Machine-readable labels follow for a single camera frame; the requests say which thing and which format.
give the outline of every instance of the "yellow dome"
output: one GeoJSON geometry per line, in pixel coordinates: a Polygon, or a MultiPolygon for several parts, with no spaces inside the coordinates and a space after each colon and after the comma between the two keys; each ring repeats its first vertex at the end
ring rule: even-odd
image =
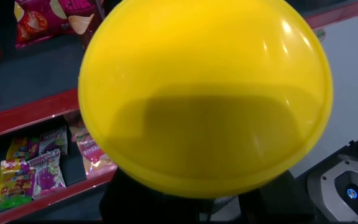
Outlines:
{"type": "Polygon", "coordinates": [[[80,110],[101,148],[161,192],[252,190],[316,144],[333,84],[281,0],[124,0],[83,59],[80,110]]]}

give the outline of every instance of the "candy bag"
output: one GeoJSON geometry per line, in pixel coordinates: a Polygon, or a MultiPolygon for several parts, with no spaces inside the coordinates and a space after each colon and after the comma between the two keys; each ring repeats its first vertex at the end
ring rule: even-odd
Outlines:
{"type": "Polygon", "coordinates": [[[16,0],[14,14],[17,20],[16,47],[72,32],[58,0],[16,0]]]}
{"type": "Polygon", "coordinates": [[[13,138],[7,150],[6,159],[35,158],[39,154],[39,144],[39,138],[13,138]]]}
{"type": "Polygon", "coordinates": [[[88,134],[88,130],[85,127],[84,121],[82,120],[80,111],[64,114],[63,117],[68,123],[68,129],[71,131],[72,142],[76,142],[77,137],[88,134]]]}
{"type": "Polygon", "coordinates": [[[78,137],[77,145],[83,156],[87,179],[117,169],[117,165],[102,151],[91,135],[78,137]]]}
{"type": "Polygon", "coordinates": [[[60,150],[55,149],[28,161],[30,166],[35,167],[34,199],[66,187],[59,158],[60,150]]]}
{"type": "Polygon", "coordinates": [[[35,169],[23,158],[1,161],[0,169],[0,208],[31,202],[35,169]]]}
{"type": "Polygon", "coordinates": [[[40,140],[39,155],[54,149],[60,149],[63,155],[67,155],[68,142],[66,126],[41,134],[40,140]]]}

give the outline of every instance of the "shelf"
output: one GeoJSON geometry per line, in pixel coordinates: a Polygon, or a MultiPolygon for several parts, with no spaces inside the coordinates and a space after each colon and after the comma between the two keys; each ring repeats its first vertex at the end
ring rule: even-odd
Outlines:
{"type": "MultiPolygon", "coordinates": [[[[63,124],[66,124],[63,117],[57,117],[0,136],[0,162],[6,158],[7,149],[9,148],[10,142],[13,137],[38,135],[46,131],[49,131],[51,129],[58,128],[63,124]]],[[[71,134],[69,130],[67,134],[68,134],[68,139],[71,139],[71,134]]],[[[27,216],[29,216],[27,217],[27,219],[29,219],[32,217],[31,214],[33,214],[34,212],[46,208],[49,212],[52,213],[55,210],[58,210],[57,209],[58,207],[70,208],[71,207],[70,202],[66,202],[65,201],[66,199],[74,197],[79,194],[83,195],[84,192],[87,192],[89,189],[94,189],[100,185],[108,183],[114,175],[114,171],[113,171],[95,177],[93,179],[89,179],[89,180],[86,179],[82,155],[78,150],[76,143],[71,141],[69,142],[69,146],[68,146],[68,155],[61,156],[60,158],[60,168],[62,170],[63,179],[65,180],[67,188],[52,193],[50,195],[47,195],[46,197],[33,200],[31,203],[22,205],[17,208],[0,210],[0,223],[9,222],[11,220],[16,220],[27,216]]]]}
{"type": "Polygon", "coordinates": [[[83,55],[77,37],[64,35],[0,60],[0,135],[77,110],[83,55]]]}

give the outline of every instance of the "chip bag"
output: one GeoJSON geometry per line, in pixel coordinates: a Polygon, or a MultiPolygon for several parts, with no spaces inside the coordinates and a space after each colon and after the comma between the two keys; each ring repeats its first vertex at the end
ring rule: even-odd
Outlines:
{"type": "Polygon", "coordinates": [[[32,159],[39,154],[39,138],[13,138],[9,149],[7,150],[6,159],[32,159]]]}
{"type": "Polygon", "coordinates": [[[66,187],[59,167],[59,158],[60,150],[55,149],[27,161],[30,166],[35,167],[34,199],[66,187]]]}
{"type": "Polygon", "coordinates": [[[0,209],[31,202],[35,169],[23,158],[1,161],[0,169],[0,209]]]}
{"type": "Polygon", "coordinates": [[[14,14],[17,20],[16,47],[72,32],[58,0],[16,0],[14,14]]]}
{"type": "Polygon", "coordinates": [[[84,136],[77,137],[77,145],[83,156],[87,179],[117,169],[117,164],[102,151],[91,135],[85,134],[84,136]]]}

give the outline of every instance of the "black machine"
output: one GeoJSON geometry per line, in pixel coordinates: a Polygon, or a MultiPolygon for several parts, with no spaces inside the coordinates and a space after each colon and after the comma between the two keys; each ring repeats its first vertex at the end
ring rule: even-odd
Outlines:
{"type": "MultiPolygon", "coordinates": [[[[288,171],[271,183],[239,195],[241,215],[235,223],[306,223],[314,221],[314,206],[288,171]]],[[[199,222],[200,212],[216,210],[214,200],[174,197],[151,190],[118,170],[99,209],[103,222],[153,220],[199,222]]]]}
{"type": "Polygon", "coordinates": [[[358,222],[358,141],[351,141],[298,180],[318,209],[318,220],[358,222]]]}
{"type": "MultiPolygon", "coordinates": [[[[238,195],[233,223],[358,222],[358,141],[338,150],[297,179],[288,171],[269,184],[238,195]]],[[[105,223],[154,220],[194,223],[225,203],[156,192],[118,170],[99,209],[105,223]]]]}

